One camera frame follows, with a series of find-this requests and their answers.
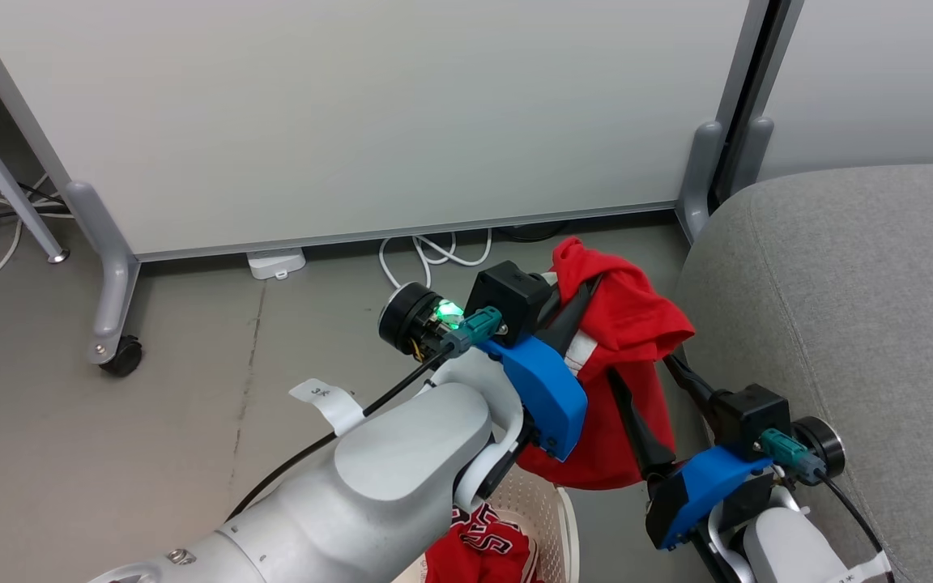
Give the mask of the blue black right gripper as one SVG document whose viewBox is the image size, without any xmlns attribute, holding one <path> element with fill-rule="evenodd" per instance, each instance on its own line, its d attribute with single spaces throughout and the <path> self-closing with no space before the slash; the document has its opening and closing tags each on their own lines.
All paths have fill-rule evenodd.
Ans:
<svg viewBox="0 0 933 583">
<path fill-rule="evenodd" d="M 710 405 L 716 391 L 684 359 L 671 354 L 663 363 L 697 407 Z M 617 369 L 607 370 L 607 381 L 641 479 L 662 480 L 655 484 L 645 514 L 645 531 L 660 550 L 687 543 L 697 524 L 751 474 L 778 467 L 792 481 L 817 486 L 823 475 L 835 479 L 844 471 L 843 440 L 824 420 L 811 416 L 793 421 L 788 432 L 756 429 L 754 436 L 716 445 L 676 469 L 673 451 L 638 413 L 632 391 Z"/>
</svg>

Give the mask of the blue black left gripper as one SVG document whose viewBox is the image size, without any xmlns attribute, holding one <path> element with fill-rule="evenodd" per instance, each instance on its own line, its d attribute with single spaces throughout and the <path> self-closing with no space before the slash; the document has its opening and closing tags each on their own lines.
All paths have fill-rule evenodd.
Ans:
<svg viewBox="0 0 933 583">
<path fill-rule="evenodd" d="M 501 366 L 533 425 L 528 440 L 562 462 L 581 438 L 586 394 L 565 362 L 601 283 L 582 282 L 571 298 L 545 281 L 477 281 L 470 309 L 420 282 L 397 288 L 379 313 L 379 336 L 437 370 L 478 348 Z"/>
</svg>

